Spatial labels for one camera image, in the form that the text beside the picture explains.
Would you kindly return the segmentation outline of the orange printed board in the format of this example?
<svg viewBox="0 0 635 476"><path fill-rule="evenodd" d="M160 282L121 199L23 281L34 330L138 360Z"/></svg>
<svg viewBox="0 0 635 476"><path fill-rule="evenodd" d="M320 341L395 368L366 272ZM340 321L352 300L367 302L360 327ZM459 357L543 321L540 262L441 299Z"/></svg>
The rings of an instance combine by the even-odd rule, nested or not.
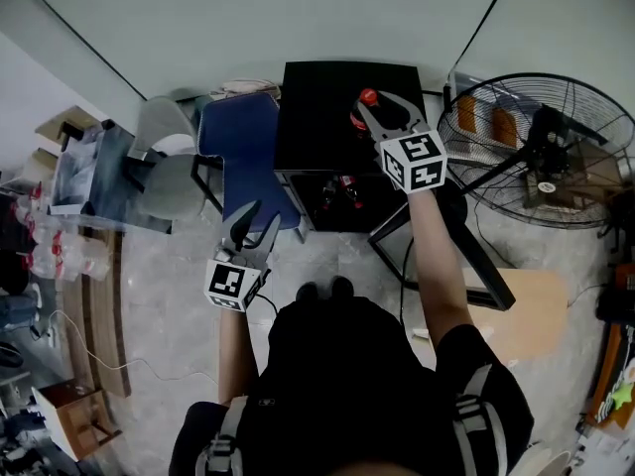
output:
<svg viewBox="0 0 635 476"><path fill-rule="evenodd" d="M586 422L625 433L635 414L635 327L611 323Z"/></svg>

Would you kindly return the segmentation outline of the stack of wooden planks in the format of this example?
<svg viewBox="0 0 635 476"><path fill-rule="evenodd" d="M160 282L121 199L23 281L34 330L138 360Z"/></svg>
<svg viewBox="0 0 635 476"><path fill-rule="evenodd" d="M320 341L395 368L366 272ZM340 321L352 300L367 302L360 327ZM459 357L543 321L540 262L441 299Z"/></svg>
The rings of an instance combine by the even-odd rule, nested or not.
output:
<svg viewBox="0 0 635 476"><path fill-rule="evenodd" d="M56 284L61 330L73 375L89 388L120 398L131 395L122 323L121 250L123 234L80 228L83 236L103 241L110 252L110 271L97 281L80 276Z"/></svg>

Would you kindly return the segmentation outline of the glass-top table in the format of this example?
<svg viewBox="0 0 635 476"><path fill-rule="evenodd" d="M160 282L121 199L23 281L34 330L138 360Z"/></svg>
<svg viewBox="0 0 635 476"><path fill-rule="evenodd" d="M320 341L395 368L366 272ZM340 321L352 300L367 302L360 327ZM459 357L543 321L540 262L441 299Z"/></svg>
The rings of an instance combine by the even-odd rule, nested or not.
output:
<svg viewBox="0 0 635 476"><path fill-rule="evenodd" d="M171 221L141 211L142 187L154 165L128 157L130 133L106 120L85 130L63 122L61 136L48 214L93 229L172 231Z"/></svg>

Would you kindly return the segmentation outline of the black floor fan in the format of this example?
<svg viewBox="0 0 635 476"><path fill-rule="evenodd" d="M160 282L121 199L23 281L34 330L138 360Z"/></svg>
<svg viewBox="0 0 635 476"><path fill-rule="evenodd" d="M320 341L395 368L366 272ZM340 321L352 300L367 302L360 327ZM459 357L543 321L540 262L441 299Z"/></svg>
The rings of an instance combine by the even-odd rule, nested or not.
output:
<svg viewBox="0 0 635 476"><path fill-rule="evenodd" d="M457 195L525 223L559 229L607 225L635 210L635 117L601 90L536 72L488 80L454 73L452 108L437 129ZM471 95L510 112L517 147L463 131L456 102Z"/></svg>

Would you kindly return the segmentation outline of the pack of clear water bottles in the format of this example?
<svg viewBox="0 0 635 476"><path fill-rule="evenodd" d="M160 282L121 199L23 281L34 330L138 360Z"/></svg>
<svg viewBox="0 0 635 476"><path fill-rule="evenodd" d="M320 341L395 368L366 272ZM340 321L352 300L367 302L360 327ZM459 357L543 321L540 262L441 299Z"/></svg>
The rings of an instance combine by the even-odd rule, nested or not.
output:
<svg viewBox="0 0 635 476"><path fill-rule="evenodd" d="M28 270L42 279L72 282L84 275L103 280L111 263L106 244L49 214L49 204L50 197L39 182L12 205L12 213L35 243L26 256Z"/></svg>

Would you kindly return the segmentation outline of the small wooden stool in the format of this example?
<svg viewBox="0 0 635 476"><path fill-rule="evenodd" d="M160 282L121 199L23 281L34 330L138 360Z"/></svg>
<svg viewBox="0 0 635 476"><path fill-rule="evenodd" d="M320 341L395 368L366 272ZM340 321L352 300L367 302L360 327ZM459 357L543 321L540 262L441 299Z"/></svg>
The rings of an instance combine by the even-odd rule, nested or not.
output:
<svg viewBox="0 0 635 476"><path fill-rule="evenodd" d="M93 455L121 434L102 390L91 390L71 379L40 389L33 387L32 395L51 441L75 462Z"/></svg>

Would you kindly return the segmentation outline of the person's right forearm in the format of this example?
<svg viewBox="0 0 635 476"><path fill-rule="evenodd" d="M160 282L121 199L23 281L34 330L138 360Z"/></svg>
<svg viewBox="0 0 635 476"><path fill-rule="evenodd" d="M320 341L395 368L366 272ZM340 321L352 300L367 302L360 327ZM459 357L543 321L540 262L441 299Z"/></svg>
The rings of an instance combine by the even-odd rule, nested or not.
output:
<svg viewBox="0 0 635 476"><path fill-rule="evenodd" d="M408 195L419 294L435 348L453 328L470 325L460 262L436 198L429 190Z"/></svg>

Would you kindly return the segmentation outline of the person's left forearm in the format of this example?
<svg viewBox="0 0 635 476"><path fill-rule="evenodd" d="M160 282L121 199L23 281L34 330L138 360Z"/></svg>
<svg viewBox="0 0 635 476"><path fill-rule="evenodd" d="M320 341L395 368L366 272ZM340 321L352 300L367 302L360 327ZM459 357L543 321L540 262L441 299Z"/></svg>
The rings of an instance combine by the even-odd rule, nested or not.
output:
<svg viewBox="0 0 635 476"><path fill-rule="evenodd" d="M258 376L246 315L223 308L219 320L219 401L228 405L234 398L248 395Z"/></svg>

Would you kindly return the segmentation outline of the grey shell chair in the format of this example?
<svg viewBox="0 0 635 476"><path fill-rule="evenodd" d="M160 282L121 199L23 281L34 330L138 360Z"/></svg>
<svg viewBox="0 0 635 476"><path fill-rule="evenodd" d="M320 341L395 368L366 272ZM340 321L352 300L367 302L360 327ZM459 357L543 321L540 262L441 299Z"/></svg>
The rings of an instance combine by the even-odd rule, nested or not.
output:
<svg viewBox="0 0 635 476"><path fill-rule="evenodd" d="M137 130L126 166L140 167L147 176L131 178L140 191L138 210L164 220L187 220L200 215L205 197L191 177L197 130L174 100L158 96L140 109Z"/></svg>

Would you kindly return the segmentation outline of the white cloth bundle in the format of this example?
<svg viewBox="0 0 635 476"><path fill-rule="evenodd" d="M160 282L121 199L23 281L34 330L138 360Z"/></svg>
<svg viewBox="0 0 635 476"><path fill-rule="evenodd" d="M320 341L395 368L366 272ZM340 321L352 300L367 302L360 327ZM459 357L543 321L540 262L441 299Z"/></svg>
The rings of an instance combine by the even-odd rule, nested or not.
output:
<svg viewBox="0 0 635 476"><path fill-rule="evenodd" d="M278 84L265 79L235 78L225 81L221 85L221 91L228 96L240 94L264 92L274 99L281 97L281 88Z"/></svg>

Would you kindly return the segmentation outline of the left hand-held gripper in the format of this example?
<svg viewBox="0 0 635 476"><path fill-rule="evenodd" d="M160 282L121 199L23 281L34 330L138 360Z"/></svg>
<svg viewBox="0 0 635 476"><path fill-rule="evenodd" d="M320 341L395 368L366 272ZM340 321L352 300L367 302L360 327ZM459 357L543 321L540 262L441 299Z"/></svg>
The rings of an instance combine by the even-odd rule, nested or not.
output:
<svg viewBox="0 0 635 476"><path fill-rule="evenodd" d="M222 238L207 261L203 286L203 294L212 305L245 312L266 283L268 258L282 218L276 212L259 237L245 244L261 204L261 200L250 201L223 222Z"/></svg>

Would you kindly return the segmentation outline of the blue chair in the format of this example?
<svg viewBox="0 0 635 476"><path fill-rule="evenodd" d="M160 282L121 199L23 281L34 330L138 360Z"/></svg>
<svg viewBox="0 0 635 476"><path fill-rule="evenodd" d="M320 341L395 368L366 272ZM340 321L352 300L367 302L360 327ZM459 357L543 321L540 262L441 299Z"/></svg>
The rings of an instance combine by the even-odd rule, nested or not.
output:
<svg viewBox="0 0 635 476"><path fill-rule="evenodd" d="M282 230L301 227L301 214L274 173L278 114L275 98L265 92L212 101L200 112L190 176L224 219L260 201L253 233L275 214Z"/></svg>

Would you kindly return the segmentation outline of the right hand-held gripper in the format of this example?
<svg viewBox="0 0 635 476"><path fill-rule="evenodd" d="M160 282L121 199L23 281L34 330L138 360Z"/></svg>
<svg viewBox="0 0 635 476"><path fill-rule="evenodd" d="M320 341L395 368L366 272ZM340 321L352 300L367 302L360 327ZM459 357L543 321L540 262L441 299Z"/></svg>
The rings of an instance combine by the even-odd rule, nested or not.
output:
<svg viewBox="0 0 635 476"><path fill-rule="evenodd" d="M384 90L379 93L408 112L405 130L386 129L362 102L358 112L374 141L383 173L406 194L437 188L445 183L447 153L438 131L432 130L420 108Z"/></svg>

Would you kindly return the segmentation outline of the brown cardboard sheet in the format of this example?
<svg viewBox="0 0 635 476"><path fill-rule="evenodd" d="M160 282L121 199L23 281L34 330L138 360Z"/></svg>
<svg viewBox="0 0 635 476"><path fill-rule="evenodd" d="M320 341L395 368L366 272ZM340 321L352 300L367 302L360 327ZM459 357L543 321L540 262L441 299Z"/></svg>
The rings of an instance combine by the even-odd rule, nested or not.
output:
<svg viewBox="0 0 635 476"><path fill-rule="evenodd" d="M555 351L567 321L565 280L546 270L501 269L499 273L516 299L506 311L477 304L479 299L488 299L489 293L472 269L463 270L470 315L490 348L504 364Z"/></svg>

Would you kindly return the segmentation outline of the wooden shelf unit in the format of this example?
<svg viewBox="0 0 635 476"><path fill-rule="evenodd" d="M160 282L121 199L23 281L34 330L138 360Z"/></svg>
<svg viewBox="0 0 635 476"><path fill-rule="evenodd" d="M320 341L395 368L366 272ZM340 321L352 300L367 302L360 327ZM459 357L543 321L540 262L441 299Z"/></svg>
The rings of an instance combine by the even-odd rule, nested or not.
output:
<svg viewBox="0 0 635 476"><path fill-rule="evenodd" d="M61 146L64 152L70 140L82 141L87 130L101 126L101 121L77 105L50 118L35 132Z"/></svg>

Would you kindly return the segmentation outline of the person's black shirt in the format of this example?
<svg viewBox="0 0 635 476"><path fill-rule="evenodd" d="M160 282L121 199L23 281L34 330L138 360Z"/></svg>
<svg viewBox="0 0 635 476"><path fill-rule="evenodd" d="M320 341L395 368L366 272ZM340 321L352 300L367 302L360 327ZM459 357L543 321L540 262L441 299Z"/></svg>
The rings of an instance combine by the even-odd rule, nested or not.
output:
<svg viewBox="0 0 635 476"><path fill-rule="evenodd" d="M388 462L420 476L464 476L460 399L494 410L515 465L534 419L515 378L477 328L461 325L424 367L398 320L364 297L293 302L269 333L235 444L244 476L327 476Z"/></svg>

